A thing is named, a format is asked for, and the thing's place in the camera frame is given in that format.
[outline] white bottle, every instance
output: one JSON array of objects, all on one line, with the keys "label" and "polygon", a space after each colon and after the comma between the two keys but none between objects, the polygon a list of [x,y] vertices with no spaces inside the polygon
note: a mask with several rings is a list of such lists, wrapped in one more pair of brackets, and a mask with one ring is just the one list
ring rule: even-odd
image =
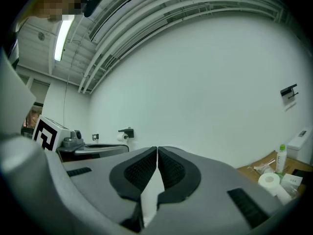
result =
[{"label": "white bottle", "polygon": [[282,144],[277,153],[276,173],[283,173],[287,158],[286,146]]}]

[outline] fluorescent light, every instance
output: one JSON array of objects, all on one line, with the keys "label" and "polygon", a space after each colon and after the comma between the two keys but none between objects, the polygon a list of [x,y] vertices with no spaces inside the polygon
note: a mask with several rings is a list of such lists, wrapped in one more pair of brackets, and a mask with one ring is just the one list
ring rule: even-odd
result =
[{"label": "fluorescent light", "polygon": [[55,46],[55,53],[54,53],[54,59],[57,61],[61,61],[64,43],[65,43],[65,40],[67,39],[67,34],[73,21],[74,21],[74,16],[71,16],[71,17],[69,16],[67,20],[64,20],[62,22],[58,39],[57,39],[57,44]]}]

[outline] person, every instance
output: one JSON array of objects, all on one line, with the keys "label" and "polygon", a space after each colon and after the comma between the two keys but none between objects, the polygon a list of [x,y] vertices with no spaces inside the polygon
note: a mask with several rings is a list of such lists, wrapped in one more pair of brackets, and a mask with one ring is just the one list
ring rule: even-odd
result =
[{"label": "person", "polygon": [[19,61],[18,33],[30,17],[47,18],[50,22],[62,20],[63,15],[81,14],[88,0],[30,0],[20,13],[19,18],[11,25],[4,39],[3,47],[15,69]]}]

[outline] wooden table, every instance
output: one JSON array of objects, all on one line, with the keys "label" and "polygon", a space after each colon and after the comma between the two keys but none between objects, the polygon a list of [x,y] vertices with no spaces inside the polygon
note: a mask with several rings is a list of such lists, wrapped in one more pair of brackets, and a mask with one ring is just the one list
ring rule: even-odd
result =
[{"label": "wooden table", "polygon": [[[252,181],[258,182],[259,177],[261,175],[256,170],[254,170],[253,167],[259,166],[260,164],[266,164],[269,161],[271,161],[272,159],[277,160],[277,152],[276,151],[271,152],[269,155],[267,155],[266,157],[262,158],[259,161],[256,161],[256,162],[253,162],[249,165],[240,167],[240,168],[238,168],[238,170],[241,173],[243,173],[245,176],[247,176],[249,179],[251,179]],[[272,163],[270,165],[270,167],[275,170],[276,169],[276,161],[274,163]],[[306,163],[303,163],[301,161],[294,160],[294,159],[287,157],[283,174],[285,174],[285,173],[292,174],[295,169],[302,170],[302,171],[309,171],[309,172],[313,171],[313,167],[310,166],[309,164],[306,164]],[[302,195],[304,193],[305,189],[306,189],[306,186],[304,184],[301,184],[298,188],[298,193],[300,195]]]}]

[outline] white paper roll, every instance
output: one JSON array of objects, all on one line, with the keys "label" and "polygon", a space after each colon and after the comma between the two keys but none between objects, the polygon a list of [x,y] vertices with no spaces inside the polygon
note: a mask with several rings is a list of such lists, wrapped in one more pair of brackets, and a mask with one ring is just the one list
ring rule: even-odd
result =
[{"label": "white paper roll", "polygon": [[279,184],[279,176],[275,173],[264,173],[258,181],[258,184],[266,189],[272,196],[277,196],[283,205],[291,201],[290,195]]},{"label": "white paper roll", "polygon": [[117,134],[117,140],[118,141],[127,141],[128,135],[125,133],[119,133],[119,134]]}]

